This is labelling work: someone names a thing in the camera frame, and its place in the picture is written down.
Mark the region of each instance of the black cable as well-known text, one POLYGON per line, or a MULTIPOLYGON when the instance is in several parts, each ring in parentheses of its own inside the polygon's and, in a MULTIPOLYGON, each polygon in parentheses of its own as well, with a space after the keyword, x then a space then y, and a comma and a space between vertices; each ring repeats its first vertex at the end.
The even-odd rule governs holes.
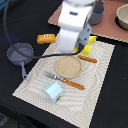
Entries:
POLYGON ((50 54, 50 55, 45 55, 45 56, 29 56, 29 55, 26 55, 24 53, 22 53, 20 50, 18 50, 16 48, 16 46, 12 43, 11 39, 9 38, 9 35, 8 35, 8 32, 7 32, 7 26, 6 26, 6 15, 7 15, 7 9, 8 9, 8 5, 9 5, 9 1, 10 0, 7 0, 6 2, 6 7, 5 7, 5 10, 4 10, 4 17, 3 17, 3 24, 4 24, 4 31, 5 31, 5 35, 9 41, 9 43, 11 44, 11 46, 13 47, 13 49, 18 52, 19 54, 21 54, 22 56, 25 56, 25 57, 28 57, 28 58, 33 58, 33 59, 40 59, 40 58, 46 58, 46 57, 52 57, 52 56, 71 56, 71 55, 77 55, 78 53, 80 53, 84 46, 83 45, 80 45, 79 48, 78 48, 78 51, 76 53, 67 53, 67 54, 50 54))

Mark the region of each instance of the round plate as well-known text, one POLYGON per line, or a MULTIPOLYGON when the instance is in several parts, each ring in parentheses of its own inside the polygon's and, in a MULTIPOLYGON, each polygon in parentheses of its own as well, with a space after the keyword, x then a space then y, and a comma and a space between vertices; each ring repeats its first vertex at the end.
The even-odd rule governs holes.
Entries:
POLYGON ((61 77, 75 78, 82 71, 82 63, 77 57, 66 56, 56 63, 56 71, 61 77))

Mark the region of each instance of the black tabletop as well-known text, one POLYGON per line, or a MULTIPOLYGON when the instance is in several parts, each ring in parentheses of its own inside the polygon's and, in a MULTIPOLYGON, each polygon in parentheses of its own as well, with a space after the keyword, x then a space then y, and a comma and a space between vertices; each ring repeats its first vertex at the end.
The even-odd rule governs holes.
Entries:
MULTIPOLYGON (((7 29, 13 43, 29 43, 34 54, 42 55, 49 44, 37 44, 40 34, 55 34, 59 27, 48 24, 49 17, 62 0, 16 0, 7 15, 7 29)), ((115 45, 90 128, 128 128, 128 44, 98 37, 97 40, 115 45)), ((74 125, 22 101, 12 93, 22 83, 21 67, 7 58, 10 47, 3 30, 3 10, 0 11, 0 105, 30 116, 52 128, 75 128, 74 125)), ((27 74, 38 59, 25 65, 27 74)))

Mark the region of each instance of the fork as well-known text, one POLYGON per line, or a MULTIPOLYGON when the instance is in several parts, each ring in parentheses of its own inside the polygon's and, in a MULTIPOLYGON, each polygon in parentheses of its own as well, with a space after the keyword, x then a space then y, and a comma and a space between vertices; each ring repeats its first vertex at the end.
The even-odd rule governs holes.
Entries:
POLYGON ((85 89, 83 85, 77 84, 77 83, 72 82, 72 81, 69 81, 69 80, 67 80, 67 79, 61 79, 61 78, 57 77, 56 75, 54 75, 54 74, 52 74, 52 73, 50 73, 50 72, 44 71, 43 74, 44 74, 46 77, 50 78, 50 79, 60 80, 60 81, 62 81, 63 83, 66 83, 66 84, 71 85, 71 86, 73 86, 73 87, 76 87, 76 88, 78 88, 78 89, 81 89, 81 90, 85 89))

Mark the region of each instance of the knife handle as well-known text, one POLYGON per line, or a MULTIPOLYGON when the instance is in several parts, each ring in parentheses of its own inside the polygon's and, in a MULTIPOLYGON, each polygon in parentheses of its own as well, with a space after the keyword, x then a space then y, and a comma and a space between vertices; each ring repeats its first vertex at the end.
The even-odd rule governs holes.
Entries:
POLYGON ((73 87, 76 87, 78 89, 81 89, 81 90, 85 89, 83 85, 77 84, 77 83, 72 82, 72 81, 69 81, 67 79, 63 79, 63 82, 66 83, 66 84, 68 84, 68 85, 71 85, 73 87))
POLYGON ((81 56, 81 55, 78 55, 78 58, 80 58, 82 60, 89 61, 89 62, 97 63, 97 60, 93 59, 93 58, 89 58, 89 57, 85 57, 85 56, 81 56))

